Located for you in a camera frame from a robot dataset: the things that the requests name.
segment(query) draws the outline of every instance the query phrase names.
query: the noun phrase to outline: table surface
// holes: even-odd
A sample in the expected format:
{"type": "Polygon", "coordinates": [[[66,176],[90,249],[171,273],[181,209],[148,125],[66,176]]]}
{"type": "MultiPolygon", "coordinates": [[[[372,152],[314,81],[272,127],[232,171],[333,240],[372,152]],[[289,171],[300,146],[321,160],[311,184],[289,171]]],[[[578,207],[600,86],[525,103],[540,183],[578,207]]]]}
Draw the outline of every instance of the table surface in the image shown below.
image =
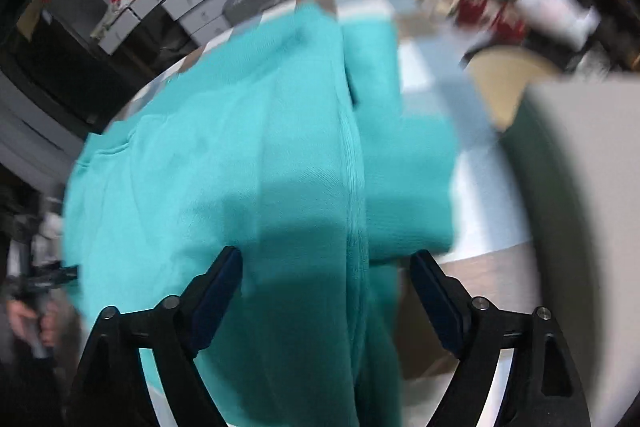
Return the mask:
{"type": "MultiPolygon", "coordinates": [[[[168,82],[228,39],[295,10],[306,1],[287,1],[217,36],[147,84],[115,120],[124,120],[139,111],[168,82]]],[[[420,12],[416,0],[313,1],[338,20],[373,16],[394,21],[405,111],[448,116],[460,140],[451,189],[457,236],[449,253],[437,260],[448,275],[460,279],[472,296],[486,296],[502,309],[532,312],[541,304],[541,297],[520,193],[481,98],[460,67],[465,52],[484,36],[452,25],[433,25],[420,12]]],[[[408,329],[398,338],[423,339],[421,335],[428,333],[428,321],[415,320],[421,314],[420,309],[412,311],[416,305],[411,290],[405,290],[398,329],[408,329]]],[[[424,349],[424,341],[420,346],[409,341],[398,347],[406,378],[404,424],[424,427],[448,386],[454,365],[438,350],[437,340],[433,341],[433,349],[424,349]]],[[[509,367],[510,353],[504,353],[478,425],[493,425],[509,367]]]]}

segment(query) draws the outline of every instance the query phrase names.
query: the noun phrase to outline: screw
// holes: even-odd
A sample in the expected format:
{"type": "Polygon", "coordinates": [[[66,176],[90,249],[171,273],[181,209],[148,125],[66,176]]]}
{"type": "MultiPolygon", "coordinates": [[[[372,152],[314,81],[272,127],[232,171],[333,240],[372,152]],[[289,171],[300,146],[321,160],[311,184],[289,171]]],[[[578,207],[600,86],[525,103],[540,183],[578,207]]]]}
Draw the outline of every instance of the screw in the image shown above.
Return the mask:
{"type": "Polygon", "coordinates": [[[474,297],[471,304],[473,304],[476,310],[484,311],[489,309],[489,301],[484,297],[474,297]]]}
{"type": "Polygon", "coordinates": [[[540,308],[536,310],[536,315],[544,321],[548,321],[551,318],[551,312],[544,306],[540,306],[540,308]]]}
{"type": "Polygon", "coordinates": [[[113,317],[113,315],[116,314],[117,311],[118,310],[116,306],[107,306],[105,309],[102,310],[102,318],[110,319],[111,317],[113,317]]]}
{"type": "Polygon", "coordinates": [[[173,310],[178,304],[180,304],[180,298],[177,295],[169,295],[162,301],[162,306],[167,310],[173,310]]]}

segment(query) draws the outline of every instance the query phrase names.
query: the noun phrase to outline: person's hand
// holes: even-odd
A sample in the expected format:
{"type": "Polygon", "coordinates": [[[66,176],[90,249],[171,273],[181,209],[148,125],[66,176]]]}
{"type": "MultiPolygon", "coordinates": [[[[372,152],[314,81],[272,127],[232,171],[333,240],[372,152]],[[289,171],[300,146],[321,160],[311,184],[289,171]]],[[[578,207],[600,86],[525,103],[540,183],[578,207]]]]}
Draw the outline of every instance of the person's hand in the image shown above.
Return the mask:
{"type": "Polygon", "coordinates": [[[47,303],[47,311],[40,322],[40,340],[46,347],[53,347],[58,341],[58,328],[56,326],[58,318],[58,306],[55,302],[47,303]]]}
{"type": "MultiPolygon", "coordinates": [[[[29,308],[24,302],[13,299],[7,301],[6,310],[9,324],[14,335],[28,344],[33,343],[35,340],[33,337],[34,328],[30,328],[29,323],[37,320],[38,315],[36,312],[29,308]]],[[[40,341],[44,346],[50,347],[56,343],[57,315],[58,307],[53,301],[49,301],[47,303],[47,311],[40,322],[40,328],[42,330],[40,341]]]]}

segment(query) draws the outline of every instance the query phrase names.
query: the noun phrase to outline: person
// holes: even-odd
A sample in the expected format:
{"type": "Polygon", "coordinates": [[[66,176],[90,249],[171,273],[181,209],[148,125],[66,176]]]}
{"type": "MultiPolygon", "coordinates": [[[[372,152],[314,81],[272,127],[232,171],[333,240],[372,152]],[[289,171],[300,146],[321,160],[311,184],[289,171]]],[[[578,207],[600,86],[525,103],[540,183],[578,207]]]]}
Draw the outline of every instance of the person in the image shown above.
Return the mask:
{"type": "MultiPolygon", "coordinates": [[[[15,299],[7,299],[6,313],[9,325],[16,338],[27,344],[32,344],[36,340],[33,338],[35,329],[30,328],[30,325],[37,320],[38,314],[24,302],[15,299]]],[[[57,315],[58,305],[50,300],[47,303],[46,312],[40,320],[40,342],[45,347],[54,347],[56,345],[57,315]]]]}
{"type": "MultiPolygon", "coordinates": [[[[25,303],[7,299],[4,306],[13,333],[9,350],[0,363],[0,418],[3,426],[62,427],[62,400],[60,387],[53,371],[51,359],[36,359],[31,352],[33,324],[38,320],[36,312],[25,303]]],[[[40,320],[40,342],[54,347],[58,341],[56,331],[57,306],[51,302],[40,320]]]]}

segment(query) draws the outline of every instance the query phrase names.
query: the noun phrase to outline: cardboard box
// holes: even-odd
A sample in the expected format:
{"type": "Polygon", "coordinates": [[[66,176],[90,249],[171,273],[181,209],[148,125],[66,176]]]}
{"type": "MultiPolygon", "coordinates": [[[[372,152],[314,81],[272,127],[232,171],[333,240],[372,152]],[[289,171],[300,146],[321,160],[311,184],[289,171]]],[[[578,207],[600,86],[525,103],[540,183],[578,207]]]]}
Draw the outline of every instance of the cardboard box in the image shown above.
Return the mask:
{"type": "Polygon", "coordinates": [[[33,31],[36,29],[38,21],[40,20],[40,11],[43,6],[44,3],[42,0],[31,0],[15,25],[18,31],[29,42],[31,42],[33,31]]]}

